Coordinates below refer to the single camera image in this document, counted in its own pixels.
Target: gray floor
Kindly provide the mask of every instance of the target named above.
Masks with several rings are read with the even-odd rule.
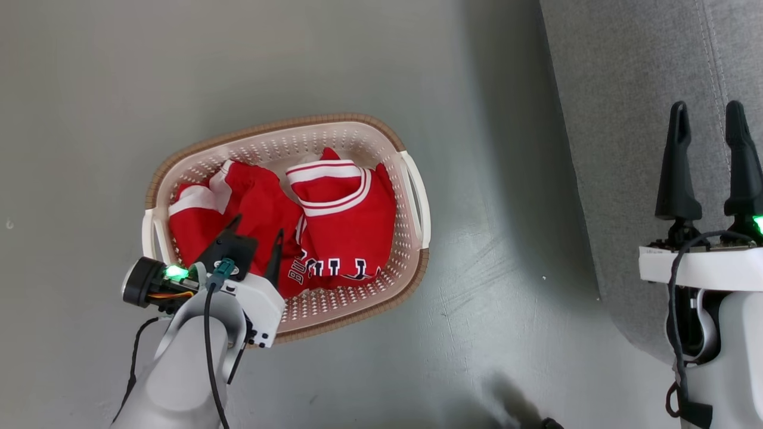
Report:
[[[597,302],[535,2],[5,0],[0,426],[105,427],[149,310],[118,285],[151,173],[197,140],[358,111],[427,184],[399,308],[247,353],[234,427],[670,428],[670,369]],[[161,334],[150,328],[148,362]]]

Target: green led light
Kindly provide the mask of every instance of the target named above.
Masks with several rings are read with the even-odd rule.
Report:
[[[177,265],[170,265],[167,267],[167,269],[164,270],[164,275],[170,279],[175,280],[176,282],[179,282],[180,280],[188,277],[188,270]]]

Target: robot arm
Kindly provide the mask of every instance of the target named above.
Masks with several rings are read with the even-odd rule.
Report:
[[[763,173],[742,105],[726,108],[732,149],[728,231],[700,234],[686,157],[691,132],[683,102],[671,110],[655,216],[673,220],[666,240],[639,248],[643,280],[667,283],[668,339],[676,352],[678,411],[684,429],[763,428]],[[720,236],[719,244],[707,238]]]
[[[283,235],[265,276],[256,276],[249,267],[257,243],[235,234],[238,221],[190,270],[143,257],[127,274],[126,302],[157,305],[174,317],[112,427],[212,429],[221,421],[227,427],[225,386],[247,344],[273,345],[285,308],[276,290]]]

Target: black cable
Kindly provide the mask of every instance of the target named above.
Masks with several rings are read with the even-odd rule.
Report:
[[[692,247],[696,246],[701,242],[702,240],[706,240],[711,237],[718,237],[718,236],[726,236],[731,237],[735,240],[741,240],[750,242],[753,241],[750,237],[747,237],[744,234],[736,233],[733,231],[712,231],[712,232],[706,232],[704,234],[700,234],[696,236],[695,238],[689,240],[686,242],[681,249],[678,251],[678,255],[675,257],[675,260],[673,260],[673,266],[671,267],[671,277],[670,281],[668,282],[668,294],[670,296],[670,318],[672,320],[672,328],[673,328],[673,336],[668,335],[668,339],[671,342],[671,345],[673,346],[673,353],[675,353],[675,359],[676,359],[676,371],[678,372],[678,413],[675,413],[676,415],[681,414],[681,409],[683,408],[682,405],[689,403],[689,389],[687,387],[687,380],[686,380],[686,363],[684,361],[684,346],[681,344],[681,334],[678,330],[678,318],[676,315],[678,314],[677,305],[676,305],[676,280],[678,277],[678,265],[681,264],[681,260],[684,258],[684,255],[691,249]],[[670,408],[670,394],[672,393],[673,387],[668,391],[668,403],[666,404],[666,408]]]
[[[665,395],[665,410],[673,418],[679,418],[681,414],[673,409],[673,405],[670,403],[670,397],[678,390],[678,382],[673,382],[673,385],[668,389],[668,394]]]
[[[217,378],[214,376],[214,367],[212,366],[212,344],[209,338],[209,308],[212,304],[214,288],[214,283],[207,287],[207,300],[204,302],[204,346],[207,349],[207,372],[209,373],[209,384],[212,388],[214,406],[217,407],[217,415],[220,416],[220,422],[223,424],[223,429],[230,429],[228,420],[225,418],[225,408],[223,408],[223,403],[220,400],[220,393],[217,391]]]
[[[119,417],[119,414],[122,412],[124,403],[127,402],[127,397],[130,396],[130,392],[133,391],[133,387],[135,387],[135,383],[137,382],[137,378],[135,377],[135,362],[138,358],[138,344],[140,344],[140,335],[143,333],[143,330],[146,329],[146,327],[148,327],[148,325],[158,320],[159,318],[151,318],[145,321],[138,328],[137,334],[135,334],[135,344],[133,345],[133,359],[132,359],[132,363],[130,364],[130,378],[127,381],[127,390],[124,392],[124,398],[122,398],[122,405],[119,406],[119,411],[117,411],[117,415],[115,415],[114,420],[111,421],[112,424],[115,421],[117,421],[117,417]]]

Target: basket rim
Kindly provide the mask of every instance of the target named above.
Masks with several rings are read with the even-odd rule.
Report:
[[[156,169],[148,190],[146,191],[146,210],[150,210],[156,207],[156,197],[159,193],[159,186],[164,180],[167,172],[187,156],[195,155],[196,153],[211,149],[212,147],[228,144],[232,141],[255,137],[260,134],[267,134],[273,131],[281,131],[289,128],[304,127],[308,125],[331,124],[338,122],[358,122],[360,124],[366,124],[384,134],[384,136],[387,137],[390,142],[392,142],[392,145],[398,152],[403,152],[406,150],[398,135],[389,126],[387,126],[387,124],[370,115],[359,113],[340,113],[331,115],[312,115],[301,118],[291,118],[281,121],[269,122],[267,124],[248,127],[231,133],[222,134],[217,137],[212,137],[207,140],[202,140],[168,156],[159,166],[159,168]],[[409,296],[413,295],[413,293],[416,291],[416,288],[418,288],[419,284],[421,284],[424,273],[427,271],[428,263],[429,249],[420,249],[419,260],[414,276],[411,278],[408,284],[400,289],[400,291],[394,296],[383,302],[379,302],[376,305],[364,308],[360,311],[356,311],[355,313],[348,314],[341,318],[325,321],[307,327],[293,329],[290,331],[279,332],[275,338],[275,342],[277,344],[281,344],[293,340],[299,340],[301,338],[323,334],[397,307]]]

